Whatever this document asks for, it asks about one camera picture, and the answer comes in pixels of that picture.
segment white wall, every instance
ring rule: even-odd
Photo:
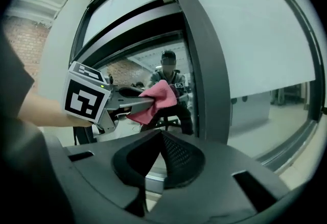
[[[325,78],[327,79],[327,38],[326,31],[323,28],[323,25],[319,19],[319,16],[313,7],[310,0],[296,0],[298,5],[301,7],[302,11],[306,15],[319,43],[322,62],[325,70]],[[327,107],[327,95],[325,95],[325,107]]]
[[[308,42],[284,0],[199,1],[220,40],[232,98],[315,79]]]
[[[38,92],[61,101],[69,55],[78,24],[91,0],[68,0],[54,22],[46,40],[40,63]],[[74,145],[72,128],[44,128],[65,146]]]
[[[118,18],[150,1],[152,0],[107,0],[93,13],[85,33],[83,45]]]

